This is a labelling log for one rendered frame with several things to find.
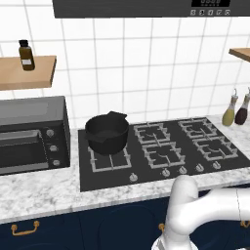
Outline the wooden wall shelf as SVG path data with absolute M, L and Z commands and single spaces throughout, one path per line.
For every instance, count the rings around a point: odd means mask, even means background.
M 237 58 L 250 62 L 250 48 L 231 48 L 229 53 Z
M 50 88 L 57 57 L 37 56 L 34 62 L 34 70 L 24 70 L 19 57 L 0 58 L 0 91 Z

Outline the yellow oil bottle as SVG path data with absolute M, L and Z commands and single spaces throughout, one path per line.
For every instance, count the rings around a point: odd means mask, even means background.
M 234 94 L 230 98 L 229 107 L 225 111 L 222 118 L 222 124 L 224 126 L 230 126 L 234 120 L 234 110 L 237 99 L 238 99 L 237 91 L 234 91 Z

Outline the black gas hob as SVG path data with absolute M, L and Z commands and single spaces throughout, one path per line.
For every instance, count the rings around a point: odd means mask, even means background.
M 82 191 L 175 179 L 182 166 L 189 176 L 250 167 L 250 158 L 206 117 L 129 124 L 127 144 L 110 155 L 89 147 L 84 128 L 78 132 L 78 149 Z M 219 170 L 213 168 L 215 161 Z M 197 164 L 203 172 L 196 171 Z M 162 175 L 163 169 L 170 171 L 169 177 Z M 132 173 L 136 182 L 130 181 Z

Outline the black cooking pot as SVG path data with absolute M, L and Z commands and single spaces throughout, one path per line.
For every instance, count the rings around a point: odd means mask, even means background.
M 110 111 L 95 116 L 85 125 L 89 147 L 101 155 L 116 154 L 127 144 L 129 123 L 124 113 Z

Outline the dark range hood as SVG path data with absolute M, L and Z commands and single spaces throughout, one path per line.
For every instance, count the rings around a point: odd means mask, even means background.
M 250 0 L 52 0 L 57 19 L 250 17 Z

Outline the navy drawer front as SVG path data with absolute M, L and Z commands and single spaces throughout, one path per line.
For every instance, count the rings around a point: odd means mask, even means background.
M 12 236 L 12 224 L 31 229 L 34 221 L 36 233 Z M 0 250 L 84 250 L 79 218 L 69 213 L 0 225 Z

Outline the dark vinegar bottle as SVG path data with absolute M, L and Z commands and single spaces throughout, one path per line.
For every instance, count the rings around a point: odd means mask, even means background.
M 241 105 L 240 109 L 236 113 L 234 117 L 234 123 L 237 125 L 243 125 L 248 116 L 248 105 L 250 103 L 250 87 L 248 88 L 248 93 L 244 97 L 243 104 Z

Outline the brown glass bottle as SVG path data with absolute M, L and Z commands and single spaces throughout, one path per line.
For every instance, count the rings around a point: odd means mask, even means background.
M 19 53 L 21 57 L 21 65 L 24 70 L 31 71 L 35 69 L 34 58 L 32 55 L 32 50 L 28 45 L 27 40 L 20 40 Z

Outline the black toaster oven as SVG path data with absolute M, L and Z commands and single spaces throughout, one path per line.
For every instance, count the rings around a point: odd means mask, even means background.
M 69 166 L 64 96 L 0 101 L 0 176 Z

